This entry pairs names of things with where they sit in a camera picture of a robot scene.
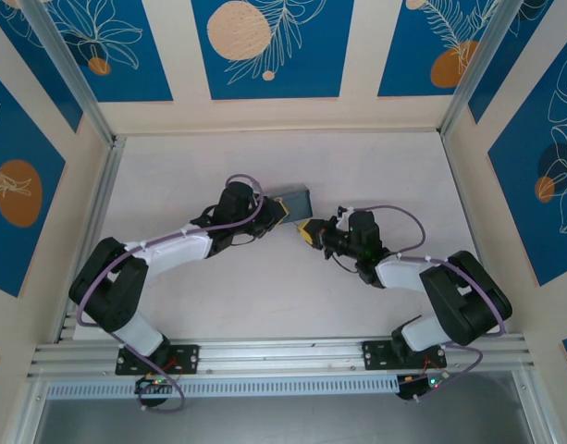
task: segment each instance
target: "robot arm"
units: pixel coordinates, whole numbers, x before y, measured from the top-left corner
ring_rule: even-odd
[[[150,357],[155,364],[164,365],[169,341],[137,311],[146,279],[187,262],[221,253],[239,234],[262,238],[289,212],[278,199],[260,199],[260,211],[252,220],[240,225],[257,210],[259,202],[249,185],[231,181],[217,204],[207,207],[174,235],[128,243],[114,238],[101,240],[74,280],[69,298],[80,304],[94,280],[113,261],[125,251],[141,247],[101,281],[84,311],[104,331],[119,337],[141,355]]]
[[[392,332],[392,350],[401,362],[438,344],[468,345],[487,333],[498,324],[490,305],[501,319],[512,315],[507,297],[470,253],[455,253],[445,262],[401,257],[384,247],[371,211],[340,207],[338,216],[310,219],[299,230],[326,259],[332,254],[355,259],[366,284],[421,291],[431,301],[435,314],[415,318]],[[348,230],[339,228],[345,220]]]

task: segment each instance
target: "orange circle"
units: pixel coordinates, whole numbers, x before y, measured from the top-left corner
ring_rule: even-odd
[[[406,0],[406,2],[404,2],[404,4],[409,9],[415,10],[415,9],[420,9],[421,7],[423,7],[425,5],[425,0]]]
[[[478,42],[464,42],[458,45],[458,49],[451,48],[440,55],[431,68],[431,82],[438,88],[458,86],[477,46]]]
[[[554,197],[554,180],[548,176],[542,176],[536,182],[534,192],[540,202],[544,204],[546,202],[550,202],[550,200]]]
[[[5,162],[0,167],[0,189],[2,216],[16,227],[32,225],[43,204],[43,184],[36,169],[24,160]]]
[[[207,21],[207,37],[220,56],[247,60],[259,56],[271,43],[271,28],[256,6],[237,0],[213,13]]]
[[[110,74],[110,65],[106,60],[100,57],[92,57],[88,61],[88,68],[92,70],[94,74],[99,76],[107,76]]]

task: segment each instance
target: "gray floor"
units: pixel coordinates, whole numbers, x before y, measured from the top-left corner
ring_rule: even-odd
[[[524,444],[512,378],[472,374],[417,405],[394,395],[187,400],[153,414],[135,401],[49,401],[37,443]]]

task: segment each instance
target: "beige wall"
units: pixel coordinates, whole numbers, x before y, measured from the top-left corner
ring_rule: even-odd
[[[513,304],[541,379],[567,433],[567,273],[539,287],[488,149],[567,43],[567,0],[554,2],[477,126],[468,110],[446,142],[464,205],[490,273]]]
[[[66,161],[20,297],[0,290],[0,440],[35,344],[50,340],[65,303],[106,149],[89,122],[75,134],[0,29],[0,81]]]
[[[377,97],[403,1],[355,0],[339,98],[212,101],[191,2],[143,0],[174,102],[101,104],[101,108],[119,134],[434,129],[450,95]]]

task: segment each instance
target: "wire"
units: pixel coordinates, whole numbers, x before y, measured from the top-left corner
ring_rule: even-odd
[[[398,250],[396,253],[406,253],[411,250],[415,250],[425,243],[425,241],[427,240],[427,233],[425,231],[425,227],[423,227],[423,224],[421,223],[421,221],[418,219],[417,216],[415,216],[410,211],[405,210],[404,208],[400,208],[399,206],[396,205],[375,205],[375,206],[368,206],[365,208],[355,208],[355,211],[372,211],[372,210],[381,210],[381,209],[395,210],[404,213],[405,215],[410,217],[421,230],[421,240],[418,243],[410,247],[402,248]]]
[[[170,361],[168,364],[166,364],[166,365],[164,365],[164,366],[162,367],[162,370],[166,371],[166,370],[167,370],[168,368],[170,368],[172,365],[176,365],[176,364],[178,364],[178,363],[179,363],[179,362],[176,360],[176,358],[173,357],[173,358],[172,358],[172,361]]]
[[[357,270],[354,270],[354,271],[353,271],[353,270],[351,270],[350,268],[346,267],[345,265],[341,264],[341,263],[339,262],[339,259],[337,259],[337,256],[335,256],[334,254],[332,255],[332,260],[335,261],[335,262],[337,263],[337,265],[338,265],[339,267],[341,267],[343,270],[348,271],[348,272],[351,273],[351,274],[356,275],[357,273],[359,273]]]
[[[78,306],[78,313],[77,313],[78,324],[82,327],[98,327],[98,324],[96,324],[96,323],[85,322],[83,320],[82,317],[83,317],[84,309],[85,309],[86,305],[88,304],[88,301],[92,297],[94,291],[100,285],[100,283],[106,278],[106,276],[108,276],[108,273],[110,273],[113,269],[115,269],[115,267],[117,267],[117,265],[122,263],[128,257],[132,256],[133,254],[135,254],[137,252],[140,252],[144,248],[153,247],[153,246],[158,245],[160,243],[172,241],[174,239],[179,239],[179,238],[182,238],[184,236],[190,236],[192,234],[198,234],[198,233],[203,233],[203,232],[208,232],[208,231],[215,231],[217,229],[239,227],[241,225],[244,225],[244,224],[250,222],[256,216],[258,216],[259,212],[263,208],[263,198],[265,197],[265,194],[263,193],[263,188],[261,187],[261,184],[258,182],[258,180],[256,180],[255,178],[253,178],[252,176],[249,176],[247,174],[234,174],[233,176],[230,176],[226,180],[226,186],[229,185],[229,183],[233,179],[236,179],[236,178],[242,178],[242,179],[249,180],[252,183],[253,187],[258,191],[258,196],[256,197],[256,200],[258,201],[258,205],[256,205],[254,212],[250,216],[246,217],[245,219],[242,219],[239,222],[232,222],[230,224],[217,225],[217,226],[214,226],[214,227],[195,228],[195,229],[192,229],[190,231],[177,231],[175,233],[166,234],[165,236],[162,236],[162,237],[155,239],[155,240],[150,240],[147,243],[144,243],[142,245],[138,245],[137,247],[134,247],[134,248],[124,252],[117,259],[115,259],[113,262],[111,262],[104,270],[102,270],[102,272],[96,277],[96,279],[92,282],[90,287],[84,293],[83,297],[81,298],[80,305]],[[150,411],[150,412],[155,412],[155,413],[175,413],[175,412],[179,412],[182,409],[184,409],[184,392],[182,391],[182,388],[180,388],[177,381],[175,381],[168,373],[166,373],[164,370],[162,370],[158,365],[156,365],[152,361],[150,361],[146,356],[143,356],[138,351],[136,351],[133,347],[131,347],[129,344],[126,344],[117,335],[115,335],[114,333],[109,333],[109,334],[114,339],[116,339],[120,344],[122,344],[129,352],[131,352],[132,354],[137,356],[140,360],[142,360],[144,363],[146,363],[150,367],[152,367],[152,369],[158,375],[162,375],[174,387],[174,389],[179,393],[180,404],[178,405],[178,407],[175,407],[173,409],[162,409],[162,410],[160,410],[160,409],[147,409],[147,410]],[[142,393],[144,391],[145,390],[140,391],[140,393],[137,395],[137,401],[142,406],[142,408],[145,408],[145,406],[142,403]]]
[[[461,269],[458,268],[456,265],[453,265],[453,264],[451,264],[447,261],[442,261],[441,259],[434,259],[432,257],[408,257],[408,256],[401,256],[399,254],[399,258],[401,258],[405,261],[444,265],[445,267],[449,268],[451,271],[453,271],[455,274],[457,274],[460,278],[464,279],[468,283],[468,285],[470,285],[470,287],[478,293],[478,295],[482,298],[482,300],[488,306],[490,313],[492,313],[493,316],[495,317],[495,319],[497,320],[497,324],[499,325],[499,332],[497,332],[497,333],[486,333],[486,335],[484,335],[484,336],[489,337],[489,338],[496,338],[496,337],[499,337],[499,336],[503,336],[505,333],[507,333],[507,328],[505,327],[505,321],[503,321],[503,318],[502,318],[501,314],[499,313],[499,310],[497,309],[495,304],[490,300],[487,293],[480,287],[480,285],[478,285],[476,283],[476,281],[474,279],[472,279],[466,273],[461,271]]]
[[[453,376],[453,377],[451,377],[450,379],[448,379],[446,382],[440,384],[439,387],[434,388],[434,389],[432,389],[432,390],[429,390],[427,393],[424,393],[424,394],[422,394],[421,396],[418,396],[418,397],[416,398],[416,401],[419,401],[419,400],[421,400],[422,398],[425,398],[425,397],[429,396],[431,393],[435,393],[436,391],[439,391],[439,389],[442,389],[443,387],[447,386],[448,384],[451,384],[453,381],[455,381],[455,380],[458,379],[459,377],[462,377],[462,376],[464,376],[465,374],[472,372],[472,371],[481,363],[481,361],[483,360],[483,357],[484,357],[483,353],[482,353],[480,350],[478,350],[478,349],[476,349],[476,348],[474,348],[474,347],[468,347],[468,346],[464,346],[464,345],[458,345],[458,344],[455,344],[455,343],[453,343],[453,342],[447,342],[447,343],[445,343],[445,344],[443,344],[443,345],[445,345],[448,349],[456,349],[456,350],[465,350],[465,351],[467,351],[467,352],[475,352],[475,353],[478,355],[478,357],[476,358],[476,361],[474,361],[473,363],[471,363],[470,365],[468,365],[467,368],[465,368],[464,370],[462,370],[462,371],[461,371],[459,374],[457,374],[456,376]],[[414,380],[419,380],[419,379],[422,379],[423,377],[427,377],[427,376],[420,376],[420,377],[418,377],[418,378],[416,378],[416,379],[413,379],[413,380],[411,380],[411,381],[408,381],[408,382],[414,382]]]
[[[253,243],[254,241],[256,241],[256,238],[252,238],[250,240],[247,240],[243,243],[232,243],[231,245],[229,245],[230,247],[240,247],[241,245],[248,245],[249,243]]]
[[[423,371],[421,372],[420,376],[423,376],[426,373],[428,366],[429,366],[429,358],[425,357],[425,365],[423,366]]]
[[[450,269],[451,271],[456,273],[459,277],[464,279],[474,291],[476,291],[478,293],[478,295],[482,298],[482,300],[488,306],[488,309],[490,310],[490,312],[493,314],[493,316],[497,320],[497,324],[499,325],[499,331],[497,333],[486,333],[483,336],[495,338],[495,337],[503,336],[504,334],[507,333],[507,328],[505,327],[505,322],[503,321],[503,318],[502,318],[501,314],[499,313],[499,310],[497,309],[495,304],[488,297],[487,293],[478,285],[478,283],[474,279],[472,279],[466,273],[461,271],[461,269],[458,268],[456,265],[451,264],[447,261],[442,261],[441,259],[434,259],[432,257],[407,257],[407,256],[402,256],[401,254],[399,254],[398,256],[399,256],[400,259],[403,259],[405,261],[444,265],[445,267],[447,267],[448,269]],[[467,352],[475,352],[478,355],[478,358],[476,359],[476,361],[474,361],[472,364],[470,364],[468,367],[466,367],[464,370],[462,370],[459,374],[457,374],[454,377],[451,377],[445,383],[440,384],[438,388],[432,389],[432,390],[428,391],[427,393],[417,397],[416,398],[417,401],[421,400],[422,398],[424,398],[426,396],[429,396],[431,393],[438,391],[439,389],[443,388],[444,386],[447,386],[448,384],[455,381],[459,377],[461,377],[461,376],[463,376],[467,373],[470,373],[472,370],[474,370],[481,363],[481,361],[483,360],[483,357],[484,357],[483,353],[480,350],[478,350],[474,347],[459,345],[459,344],[456,344],[454,342],[446,342],[445,344],[442,344],[442,345],[445,346],[448,349],[465,350]],[[438,366],[435,365],[435,363],[433,363],[432,361],[430,361],[428,359],[425,359],[424,372],[426,371],[428,364],[432,364],[433,366],[438,368]]]

